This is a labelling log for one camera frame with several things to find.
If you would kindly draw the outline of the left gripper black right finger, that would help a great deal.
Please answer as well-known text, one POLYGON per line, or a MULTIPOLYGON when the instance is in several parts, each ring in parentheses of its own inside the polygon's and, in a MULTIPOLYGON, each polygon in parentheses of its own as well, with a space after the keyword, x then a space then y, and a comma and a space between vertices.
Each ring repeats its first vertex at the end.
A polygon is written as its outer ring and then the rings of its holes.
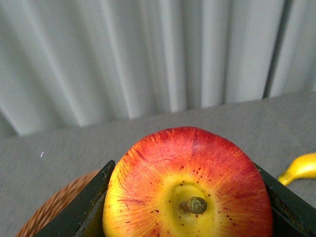
POLYGON ((265 183, 273 213, 274 237, 314 237, 316 209, 256 165, 265 183))

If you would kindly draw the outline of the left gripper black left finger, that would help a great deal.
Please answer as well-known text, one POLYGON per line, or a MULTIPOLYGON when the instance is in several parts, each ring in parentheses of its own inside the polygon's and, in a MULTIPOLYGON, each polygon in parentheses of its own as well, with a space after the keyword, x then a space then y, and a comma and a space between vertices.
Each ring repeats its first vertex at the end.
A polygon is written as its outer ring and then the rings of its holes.
POLYGON ((115 162, 109 161, 37 237, 104 237, 103 207, 115 162))

